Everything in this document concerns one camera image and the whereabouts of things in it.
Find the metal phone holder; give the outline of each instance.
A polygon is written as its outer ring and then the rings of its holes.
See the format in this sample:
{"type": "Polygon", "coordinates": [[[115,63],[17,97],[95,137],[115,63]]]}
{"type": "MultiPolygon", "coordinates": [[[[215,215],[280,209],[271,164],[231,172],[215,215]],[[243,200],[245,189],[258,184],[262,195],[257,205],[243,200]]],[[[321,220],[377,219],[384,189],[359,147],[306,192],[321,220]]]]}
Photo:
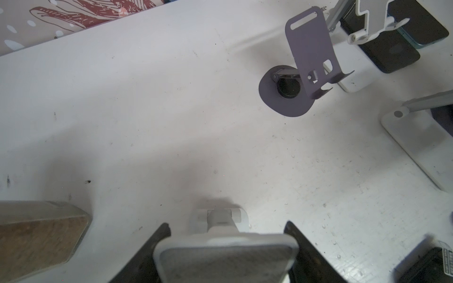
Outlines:
{"type": "Polygon", "coordinates": [[[271,68],[261,79],[258,91],[267,106],[282,115],[297,117],[331,90],[323,89],[324,84],[338,83],[350,73],[344,74],[340,68],[321,8],[314,6],[291,18],[285,34],[297,69],[271,68]],[[323,67],[326,61],[332,65],[329,72],[323,67]]]}

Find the label sticker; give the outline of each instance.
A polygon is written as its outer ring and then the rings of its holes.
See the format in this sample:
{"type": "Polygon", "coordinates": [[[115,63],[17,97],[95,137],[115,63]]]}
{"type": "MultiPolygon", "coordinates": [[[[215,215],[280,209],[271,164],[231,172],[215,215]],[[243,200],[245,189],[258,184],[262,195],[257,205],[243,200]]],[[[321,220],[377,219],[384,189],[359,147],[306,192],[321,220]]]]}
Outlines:
{"type": "Polygon", "coordinates": [[[443,249],[443,272],[453,277],[453,251],[443,249]]]}

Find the black phone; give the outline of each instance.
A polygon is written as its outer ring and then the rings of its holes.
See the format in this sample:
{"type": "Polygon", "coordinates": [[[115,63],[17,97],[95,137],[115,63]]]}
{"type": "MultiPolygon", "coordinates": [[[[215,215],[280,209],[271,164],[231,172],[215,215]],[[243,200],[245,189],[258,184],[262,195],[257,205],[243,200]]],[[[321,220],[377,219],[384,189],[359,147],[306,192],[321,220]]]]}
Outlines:
{"type": "Polygon", "coordinates": [[[397,283],[453,283],[453,277],[443,272],[443,249],[432,248],[397,283]]]}
{"type": "Polygon", "coordinates": [[[422,48],[448,36],[448,31],[416,0],[396,0],[389,3],[387,13],[399,22],[409,22],[398,31],[415,47],[422,48]]]}
{"type": "MultiPolygon", "coordinates": [[[[363,29],[365,15],[356,15],[354,2],[340,22],[346,33],[352,34],[363,29]]],[[[396,30],[382,32],[374,40],[360,44],[359,47],[379,70],[386,74],[404,68],[420,59],[418,51],[396,30]]]]}

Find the white table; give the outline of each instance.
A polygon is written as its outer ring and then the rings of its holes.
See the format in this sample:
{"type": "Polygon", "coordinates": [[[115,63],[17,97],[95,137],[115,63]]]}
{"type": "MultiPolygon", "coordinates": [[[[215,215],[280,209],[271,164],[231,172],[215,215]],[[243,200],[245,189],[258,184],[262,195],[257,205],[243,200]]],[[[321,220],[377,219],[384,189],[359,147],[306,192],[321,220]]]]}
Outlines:
{"type": "MultiPolygon", "coordinates": [[[[313,4],[180,0],[0,57],[0,199],[93,215],[67,264],[24,282],[107,282],[162,222],[186,233],[194,208],[228,203],[253,232],[292,220],[351,282],[389,281],[427,233],[453,245],[453,195],[379,123],[453,88],[453,36],[358,93],[335,86],[283,117],[258,83],[294,66],[284,24],[313,4]]],[[[453,2],[435,4],[453,32],[453,2]]]]}

